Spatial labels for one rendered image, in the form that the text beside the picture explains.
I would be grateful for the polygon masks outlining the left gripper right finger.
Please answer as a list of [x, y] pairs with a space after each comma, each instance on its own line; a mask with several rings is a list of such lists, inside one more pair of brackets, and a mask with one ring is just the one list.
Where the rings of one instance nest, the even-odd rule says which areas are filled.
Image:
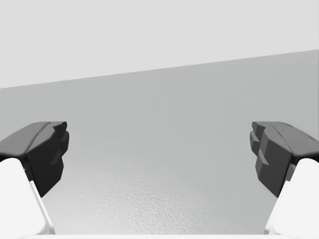
[[277, 198], [264, 233], [319, 236], [319, 140], [278, 121], [252, 129], [258, 179]]

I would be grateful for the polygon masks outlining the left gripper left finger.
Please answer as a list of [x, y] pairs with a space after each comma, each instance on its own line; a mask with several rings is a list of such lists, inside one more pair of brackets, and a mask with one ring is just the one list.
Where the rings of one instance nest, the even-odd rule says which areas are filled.
[[53, 235], [42, 201], [61, 179], [65, 121], [29, 124], [0, 141], [0, 236]]

